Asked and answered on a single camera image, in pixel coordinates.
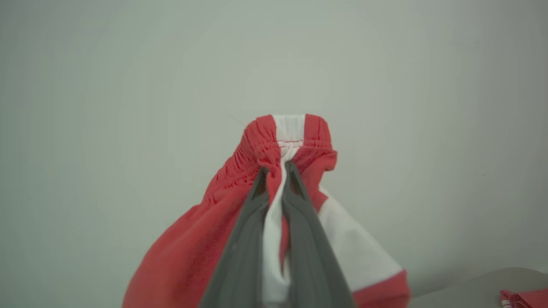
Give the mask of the red basketball jersey white sleeves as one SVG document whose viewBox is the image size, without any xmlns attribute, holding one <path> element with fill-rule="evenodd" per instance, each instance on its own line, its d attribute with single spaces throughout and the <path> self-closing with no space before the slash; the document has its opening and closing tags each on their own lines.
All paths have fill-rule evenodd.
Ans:
<svg viewBox="0 0 548 308">
<path fill-rule="evenodd" d="M 532 292 L 500 292 L 502 308 L 548 308 L 548 288 Z"/>
</svg>

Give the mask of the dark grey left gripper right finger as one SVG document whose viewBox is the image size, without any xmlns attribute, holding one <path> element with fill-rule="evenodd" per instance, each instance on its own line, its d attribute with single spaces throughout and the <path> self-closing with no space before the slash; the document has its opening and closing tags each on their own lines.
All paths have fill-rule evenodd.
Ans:
<svg viewBox="0 0 548 308">
<path fill-rule="evenodd" d="M 290 308 L 356 308 L 298 167 L 285 164 L 282 208 L 289 228 Z"/>
</svg>

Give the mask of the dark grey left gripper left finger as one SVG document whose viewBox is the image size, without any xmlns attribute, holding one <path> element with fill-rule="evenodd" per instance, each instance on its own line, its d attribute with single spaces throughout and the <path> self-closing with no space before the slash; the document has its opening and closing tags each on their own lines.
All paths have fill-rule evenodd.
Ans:
<svg viewBox="0 0 548 308">
<path fill-rule="evenodd" d="M 262 308 L 262 242 L 269 194 L 262 166 L 198 308 Z"/>
</svg>

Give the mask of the red shorts white stripe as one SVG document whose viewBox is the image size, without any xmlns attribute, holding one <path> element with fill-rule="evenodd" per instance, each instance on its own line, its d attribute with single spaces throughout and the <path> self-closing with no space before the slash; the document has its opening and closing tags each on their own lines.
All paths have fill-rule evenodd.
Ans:
<svg viewBox="0 0 548 308">
<path fill-rule="evenodd" d="M 245 128 L 200 204 L 184 213 L 149 248 L 122 308 L 198 308 L 259 169 L 268 169 L 268 212 L 262 242 L 262 308 L 290 308 L 289 228 L 282 195 L 285 164 L 296 164 L 356 308 L 407 308 L 407 273 L 321 188 L 337 152 L 327 122 L 305 115 L 267 115 Z"/>
</svg>

